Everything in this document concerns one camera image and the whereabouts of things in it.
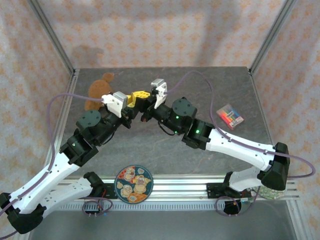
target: orange patterned wall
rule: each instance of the orange patterned wall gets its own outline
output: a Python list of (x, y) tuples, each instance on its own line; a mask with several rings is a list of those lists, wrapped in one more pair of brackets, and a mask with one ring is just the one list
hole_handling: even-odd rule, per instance
[(285, 0), (40, 0), (75, 68), (250, 66)]
[[(70, 75), (26, 0), (0, 1), (0, 193), (42, 168), (49, 149), (46, 107)], [(54, 126), (62, 100), (52, 105)], [(13, 231), (0, 217), (0, 237)]]
[[(320, 232), (320, 4), (298, 0), (254, 76), (274, 142), (315, 165), (298, 181), (314, 239)], [(292, 159), (291, 175), (310, 172)]]

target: round coaster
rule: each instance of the round coaster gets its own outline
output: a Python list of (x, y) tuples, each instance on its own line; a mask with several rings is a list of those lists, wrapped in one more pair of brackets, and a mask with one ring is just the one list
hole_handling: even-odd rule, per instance
[(130, 165), (115, 178), (114, 192), (127, 204), (138, 204), (149, 197), (154, 187), (151, 173), (143, 166)]

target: teddy bear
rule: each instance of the teddy bear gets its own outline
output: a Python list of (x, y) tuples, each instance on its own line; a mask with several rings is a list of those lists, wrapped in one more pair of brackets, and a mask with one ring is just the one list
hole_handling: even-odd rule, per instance
[[(100, 99), (102, 95), (107, 95), (109, 93), (113, 93), (113, 90), (110, 86), (110, 82), (114, 79), (115, 74), (111, 72), (107, 72), (102, 75), (102, 79), (95, 80), (88, 90), (89, 98)], [(103, 107), (104, 104), (97, 101), (87, 100), (84, 104), (84, 110), (99, 110)]]

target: gray tabletop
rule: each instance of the gray tabletop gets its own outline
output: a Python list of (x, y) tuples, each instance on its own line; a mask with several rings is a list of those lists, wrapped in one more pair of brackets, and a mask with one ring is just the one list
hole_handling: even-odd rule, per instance
[[(165, 68), (108, 68), (81, 69), (75, 94), (87, 96), (91, 83), (106, 72), (115, 73), (110, 83), (114, 91), (131, 94), (134, 91), (150, 91), (150, 83), (161, 78), (170, 90), (191, 70), (202, 72), (214, 87), (213, 111), (231, 104), (245, 119), (234, 130), (214, 114), (219, 127), (232, 134), (260, 143), (269, 144), (267, 129), (257, 97), (246, 67), (165, 67)], [(196, 117), (210, 122), (211, 92), (199, 75), (190, 75), (179, 89), (167, 97), (171, 106), (178, 98), (186, 97), (198, 110)], [(84, 113), (84, 101), (73, 98), (67, 117), (62, 144), (72, 136), (78, 118)], [(250, 167), (244, 161), (218, 153), (192, 149), (181, 142), (182, 136), (169, 136), (152, 119), (140, 122), (140, 114), (132, 121), (131, 129), (119, 127), (113, 139), (99, 147), (99, 153), (73, 176), (94, 171), (100, 177), (116, 176), (128, 165), (142, 165), (151, 174), (225, 174)]]

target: box of markers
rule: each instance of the box of markers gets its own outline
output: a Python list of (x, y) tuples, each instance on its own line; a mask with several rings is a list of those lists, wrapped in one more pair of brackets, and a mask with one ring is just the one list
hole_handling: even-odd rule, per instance
[(220, 108), (216, 113), (231, 130), (244, 121), (243, 117), (230, 104)]

